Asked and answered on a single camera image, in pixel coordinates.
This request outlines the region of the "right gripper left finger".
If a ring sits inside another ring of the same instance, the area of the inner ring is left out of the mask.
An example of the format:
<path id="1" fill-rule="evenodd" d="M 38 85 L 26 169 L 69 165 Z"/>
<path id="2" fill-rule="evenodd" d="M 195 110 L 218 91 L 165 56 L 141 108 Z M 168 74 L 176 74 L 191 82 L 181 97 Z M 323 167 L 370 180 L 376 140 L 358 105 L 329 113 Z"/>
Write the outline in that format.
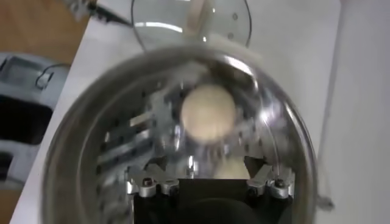
<path id="1" fill-rule="evenodd" d="M 151 198 L 161 193 L 173 196 L 179 189 L 179 180 L 166 171 L 166 156 L 150 159 L 144 166 L 127 168 L 126 193 L 141 198 Z"/>

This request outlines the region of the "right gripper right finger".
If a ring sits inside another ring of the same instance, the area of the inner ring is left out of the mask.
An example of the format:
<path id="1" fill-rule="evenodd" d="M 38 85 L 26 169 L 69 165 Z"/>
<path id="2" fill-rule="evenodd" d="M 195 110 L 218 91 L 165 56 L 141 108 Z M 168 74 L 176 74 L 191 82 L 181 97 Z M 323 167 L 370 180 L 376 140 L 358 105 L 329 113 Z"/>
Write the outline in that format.
<path id="1" fill-rule="evenodd" d="M 244 157 L 244 165 L 250 178 L 246 181 L 249 189 L 259 197 L 269 192 L 276 199 L 287 199 L 294 190 L 294 174 L 289 167 L 269 165 L 263 159 Z"/>

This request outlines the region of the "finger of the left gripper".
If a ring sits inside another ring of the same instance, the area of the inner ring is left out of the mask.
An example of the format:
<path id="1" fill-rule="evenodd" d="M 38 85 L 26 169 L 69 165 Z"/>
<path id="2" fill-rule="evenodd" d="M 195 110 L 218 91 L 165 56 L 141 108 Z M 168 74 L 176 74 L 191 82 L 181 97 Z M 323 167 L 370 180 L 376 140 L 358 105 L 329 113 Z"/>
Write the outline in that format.
<path id="1" fill-rule="evenodd" d="M 116 23 L 131 27 L 132 23 L 117 13 L 91 0 L 65 0 L 66 8 L 73 14 L 76 20 L 83 17 L 92 17 L 102 23 Z"/>

